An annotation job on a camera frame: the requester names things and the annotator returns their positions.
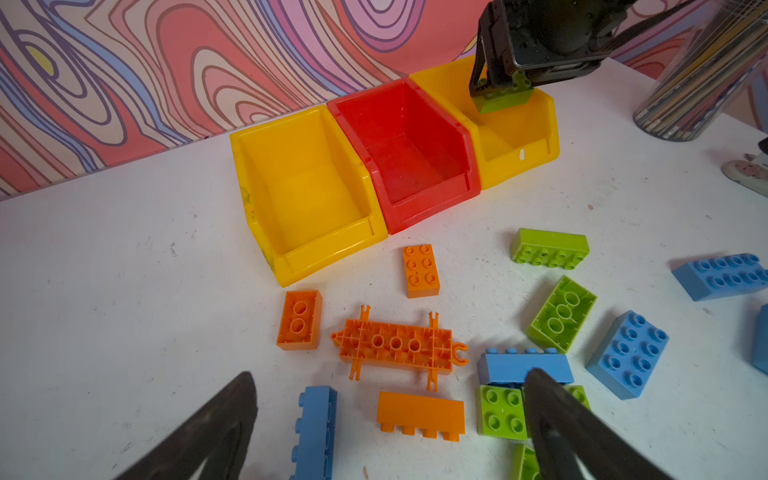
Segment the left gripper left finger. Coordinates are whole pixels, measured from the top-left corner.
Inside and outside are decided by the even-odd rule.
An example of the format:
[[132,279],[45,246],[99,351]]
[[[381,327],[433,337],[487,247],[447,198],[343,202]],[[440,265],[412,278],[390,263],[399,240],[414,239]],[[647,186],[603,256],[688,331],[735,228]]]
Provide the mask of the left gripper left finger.
[[237,479],[257,413],[254,379],[243,371],[119,477]]

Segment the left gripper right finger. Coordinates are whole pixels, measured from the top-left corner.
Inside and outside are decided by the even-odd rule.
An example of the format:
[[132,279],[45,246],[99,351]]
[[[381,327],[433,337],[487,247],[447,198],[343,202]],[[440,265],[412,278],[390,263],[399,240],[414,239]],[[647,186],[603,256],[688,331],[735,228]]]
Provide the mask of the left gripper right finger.
[[545,371],[531,370],[523,393],[527,428],[544,479],[582,479],[582,467],[596,479],[669,477]]

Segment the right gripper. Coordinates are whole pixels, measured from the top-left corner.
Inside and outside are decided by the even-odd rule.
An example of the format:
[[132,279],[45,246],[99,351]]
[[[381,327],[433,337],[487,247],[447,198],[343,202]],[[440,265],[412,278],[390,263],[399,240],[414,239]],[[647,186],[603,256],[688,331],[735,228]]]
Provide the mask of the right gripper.
[[610,56],[614,30],[631,1],[491,1],[478,20],[472,96],[509,92],[524,74],[533,87],[596,70]]

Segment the green lego brick pair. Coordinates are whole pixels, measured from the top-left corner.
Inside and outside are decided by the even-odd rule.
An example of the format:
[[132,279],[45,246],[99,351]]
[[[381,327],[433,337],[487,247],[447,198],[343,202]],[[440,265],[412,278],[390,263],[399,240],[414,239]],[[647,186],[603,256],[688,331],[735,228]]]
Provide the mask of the green lego brick pair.
[[477,389],[477,430],[480,435],[524,442],[528,431],[522,388],[481,385]]

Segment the green lego brick top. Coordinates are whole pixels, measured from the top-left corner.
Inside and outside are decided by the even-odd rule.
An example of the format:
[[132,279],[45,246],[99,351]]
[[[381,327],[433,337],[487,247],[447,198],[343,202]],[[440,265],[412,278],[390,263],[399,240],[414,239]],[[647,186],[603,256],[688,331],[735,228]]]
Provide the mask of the green lego brick top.
[[519,264],[574,270],[590,253],[585,235],[520,228],[510,246]]

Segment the green lego brick bottom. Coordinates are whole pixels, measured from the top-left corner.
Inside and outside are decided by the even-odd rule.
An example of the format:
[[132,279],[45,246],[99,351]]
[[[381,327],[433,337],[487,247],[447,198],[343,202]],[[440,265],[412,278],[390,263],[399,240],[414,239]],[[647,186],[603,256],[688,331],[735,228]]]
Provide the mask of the green lego brick bottom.
[[542,479],[535,451],[525,444],[516,444],[513,448],[510,479]]

